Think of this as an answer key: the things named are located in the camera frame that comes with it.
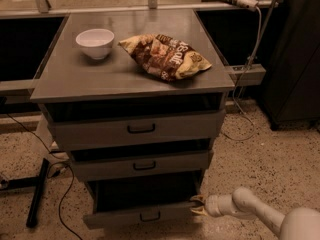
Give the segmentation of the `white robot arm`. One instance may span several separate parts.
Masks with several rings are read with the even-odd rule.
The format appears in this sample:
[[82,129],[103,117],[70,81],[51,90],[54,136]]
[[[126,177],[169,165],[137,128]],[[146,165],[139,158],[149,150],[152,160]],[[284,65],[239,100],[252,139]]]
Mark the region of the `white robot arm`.
[[299,207],[287,214],[264,203],[254,193],[239,187],[228,195],[196,195],[191,211],[211,217],[232,216],[238,219],[258,218],[278,240],[320,240],[320,213]]

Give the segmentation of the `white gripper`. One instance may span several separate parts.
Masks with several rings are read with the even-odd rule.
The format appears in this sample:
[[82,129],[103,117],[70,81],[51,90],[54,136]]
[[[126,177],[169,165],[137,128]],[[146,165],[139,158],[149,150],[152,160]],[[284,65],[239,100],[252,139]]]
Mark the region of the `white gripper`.
[[204,207],[192,207],[191,212],[201,216],[222,217],[232,216],[235,206],[231,195],[210,195],[206,198],[203,195],[195,195],[190,198],[192,202],[204,203]]

